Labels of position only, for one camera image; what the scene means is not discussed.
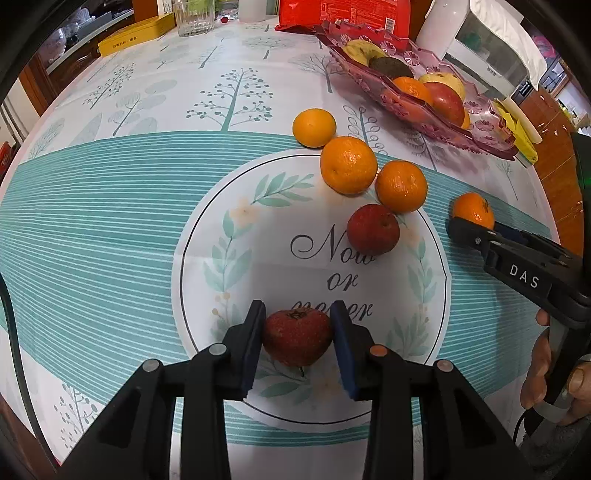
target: red snack bag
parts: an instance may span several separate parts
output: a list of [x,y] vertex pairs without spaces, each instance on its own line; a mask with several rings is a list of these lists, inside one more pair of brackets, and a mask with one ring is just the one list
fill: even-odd
[[410,0],[280,0],[276,30],[311,30],[324,20],[385,28],[408,38]]

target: fruit bowl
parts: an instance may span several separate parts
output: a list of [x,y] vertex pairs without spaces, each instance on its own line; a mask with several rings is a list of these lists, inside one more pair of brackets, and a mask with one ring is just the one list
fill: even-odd
[[[367,25],[348,22],[323,22],[317,25],[316,36],[328,46],[341,68],[386,110],[410,123],[416,130],[436,140],[475,153],[491,153],[505,160],[513,160],[517,153],[515,137],[505,121],[493,110],[491,101],[479,95],[473,83],[449,63],[407,38],[398,38],[383,28],[375,30]],[[425,73],[449,72],[464,84],[464,106],[470,115],[470,126],[462,129],[452,124],[430,105],[401,91],[385,75],[352,60],[342,49],[349,40],[360,38],[378,45],[387,55],[406,62],[415,78]]]

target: white container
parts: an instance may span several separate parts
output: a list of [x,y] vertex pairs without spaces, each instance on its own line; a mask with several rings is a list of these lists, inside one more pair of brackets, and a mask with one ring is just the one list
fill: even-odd
[[238,20],[241,22],[261,22],[267,16],[267,0],[240,0]]

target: hand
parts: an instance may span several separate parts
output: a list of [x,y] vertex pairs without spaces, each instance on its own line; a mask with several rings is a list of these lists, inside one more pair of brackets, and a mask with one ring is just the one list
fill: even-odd
[[[550,316],[540,310],[535,316],[535,321],[545,327],[550,324]],[[541,402],[546,396],[544,375],[548,372],[552,360],[548,333],[549,329],[546,329],[538,337],[531,352],[531,366],[521,387],[521,406],[526,410]],[[570,374],[567,385],[574,400],[560,425],[568,425],[591,414],[591,363],[584,362],[578,365]]]

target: cabinet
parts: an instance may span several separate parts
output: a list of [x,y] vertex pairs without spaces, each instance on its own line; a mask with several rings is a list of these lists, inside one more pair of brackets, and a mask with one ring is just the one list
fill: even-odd
[[548,198],[560,242],[582,255],[583,201],[570,138],[574,126],[543,88],[531,92],[520,107],[542,137],[542,142],[535,145],[538,161],[534,167]]

